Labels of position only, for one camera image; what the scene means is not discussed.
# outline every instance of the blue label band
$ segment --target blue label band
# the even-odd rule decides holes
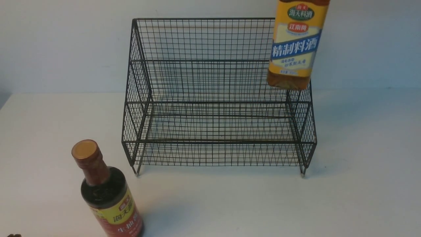
[[[312,35],[297,40],[273,43],[270,60],[288,58],[316,51],[319,46],[321,34],[322,31],[320,31],[317,35]]]

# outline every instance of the white wall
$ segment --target white wall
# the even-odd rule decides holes
[[[276,4],[2,0],[0,92],[122,92],[132,18],[273,17]],[[419,0],[332,0],[314,87],[421,87],[420,9]]]

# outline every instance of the wire rack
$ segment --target wire rack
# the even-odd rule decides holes
[[[298,166],[316,144],[311,85],[266,83],[274,19],[134,19],[122,143],[143,164]]]

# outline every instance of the plastic bottle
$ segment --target plastic bottle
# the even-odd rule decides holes
[[[330,0],[280,0],[267,82],[281,89],[304,90],[319,46]]]

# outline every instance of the red logo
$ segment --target red logo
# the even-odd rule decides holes
[[[288,30],[296,33],[304,33],[309,30],[309,25],[303,22],[290,22]]]
[[[120,205],[118,210],[122,211],[124,208],[126,208],[127,204],[129,204],[129,202],[130,202],[130,196],[127,196],[126,200]]]
[[[309,7],[307,5],[305,5],[304,3],[298,4],[295,9],[299,10],[299,11],[307,11],[309,9]]]

